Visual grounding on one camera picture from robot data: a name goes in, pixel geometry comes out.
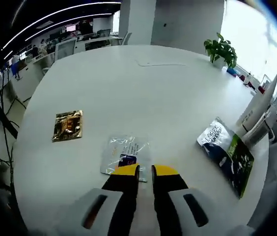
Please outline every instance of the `table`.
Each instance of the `table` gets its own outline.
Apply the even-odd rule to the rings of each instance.
[[[14,145],[25,223],[47,228],[68,205],[102,187],[108,179],[99,172],[103,148],[110,135],[127,134],[147,138],[152,164],[174,167],[189,187],[231,214],[229,227],[247,224],[266,177],[268,136],[251,151],[255,162],[240,200],[196,139],[217,116],[234,127],[251,98],[238,78],[185,50],[115,46],[56,61],[32,96]],[[83,137],[52,143],[55,115],[73,110],[83,110]],[[152,201],[151,185],[141,186]]]
[[[108,37],[94,38],[94,39],[85,40],[85,41],[79,41],[79,42],[76,42],[76,44],[75,44],[74,53],[84,52],[85,44],[88,44],[88,43],[105,41],[105,40],[110,40],[112,42],[114,40],[121,40],[121,39],[123,39],[123,38],[115,37],[115,36],[108,36]]]

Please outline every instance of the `white pillar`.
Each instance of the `white pillar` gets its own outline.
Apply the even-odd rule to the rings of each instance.
[[[128,44],[151,44],[156,0],[123,0],[119,36],[132,33]]]

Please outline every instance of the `ceiling light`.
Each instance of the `ceiling light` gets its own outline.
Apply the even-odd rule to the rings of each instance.
[[[117,1],[105,1],[105,2],[93,2],[93,3],[86,3],[86,4],[81,4],[81,5],[76,5],[76,6],[71,6],[71,7],[68,7],[68,8],[65,8],[65,9],[62,9],[62,10],[59,10],[59,11],[56,11],[54,13],[51,13],[47,16],[44,16],[43,18],[35,21],[34,23],[30,24],[29,26],[27,26],[26,28],[24,28],[23,30],[21,30],[20,32],[18,32],[13,38],[11,38],[10,41],[7,42],[7,44],[5,44],[3,46],[3,49],[6,48],[7,45],[9,45],[17,36],[19,36],[21,33],[23,33],[25,30],[27,30],[29,27],[35,25],[36,23],[38,23],[39,21],[42,21],[50,16],[53,16],[59,12],[62,12],[62,11],[66,11],[66,10],[69,10],[69,9],[73,9],[73,8],[76,8],[76,7],[80,7],[80,6],[88,6],[88,5],[96,5],[96,4],[121,4],[120,2],[117,2]]]
[[[31,37],[25,39],[25,41],[27,41],[27,40],[33,38],[34,36],[40,34],[41,32],[43,32],[43,31],[45,31],[45,30],[50,29],[50,28],[53,27],[53,26],[57,26],[57,25],[60,25],[60,24],[62,24],[62,23],[68,22],[68,21],[72,21],[72,20],[76,20],[76,19],[80,19],[80,18],[84,18],[84,17],[91,17],[91,16],[107,16],[107,15],[112,15],[112,13],[104,13],[104,14],[95,14],[95,15],[88,15],[88,16],[80,16],[80,17],[72,18],[72,19],[70,19],[70,20],[62,21],[62,22],[60,22],[60,23],[56,23],[56,24],[54,24],[54,25],[52,25],[52,26],[49,26],[49,27],[47,27],[47,28],[44,28],[43,30],[41,30],[41,31],[39,31],[39,32],[37,32],[37,33],[35,33],[35,34],[33,34]]]
[[[12,52],[13,52],[13,50],[12,50],[8,55],[5,56],[4,60],[5,60]]]

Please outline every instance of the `ceiling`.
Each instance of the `ceiling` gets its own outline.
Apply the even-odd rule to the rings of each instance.
[[[120,0],[102,0],[105,2],[120,2]],[[100,0],[13,0],[0,1],[0,48],[2,48],[18,32],[33,22],[56,11],[86,3],[101,2]],[[39,25],[53,21],[59,23],[71,18],[85,15],[115,13],[120,10],[120,4],[94,4],[76,7],[50,16],[17,36],[2,53],[19,50],[25,46],[25,39],[39,32]]]

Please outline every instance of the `plastic bag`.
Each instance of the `plastic bag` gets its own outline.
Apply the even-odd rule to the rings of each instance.
[[[100,172],[110,175],[116,167],[139,164],[139,180],[147,182],[149,143],[132,136],[112,136],[103,152]]]
[[[254,162],[248,147],[219,117],[198,137],[197,142],[221,168],[241,198]]]

